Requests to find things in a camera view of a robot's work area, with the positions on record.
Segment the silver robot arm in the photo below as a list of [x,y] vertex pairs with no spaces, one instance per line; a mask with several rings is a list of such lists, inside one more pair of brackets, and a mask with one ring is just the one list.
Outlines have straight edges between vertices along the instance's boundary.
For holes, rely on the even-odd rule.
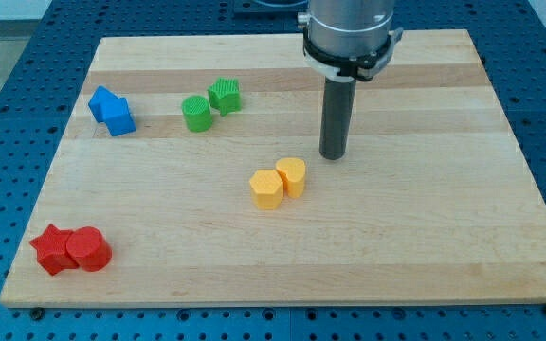
[[403,29],[391,27],[393,0],[311,0],[298,15],[302,52],[325,78],[319,153],[328,160],[346,151],[358,82],[373,80],[391,61]]

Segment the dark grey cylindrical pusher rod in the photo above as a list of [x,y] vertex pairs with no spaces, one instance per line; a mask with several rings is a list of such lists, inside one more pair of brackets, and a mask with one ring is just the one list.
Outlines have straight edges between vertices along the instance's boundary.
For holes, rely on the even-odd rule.
[[344,156],[353,112],[356,81],[325,80],[319,153],[328,160]]

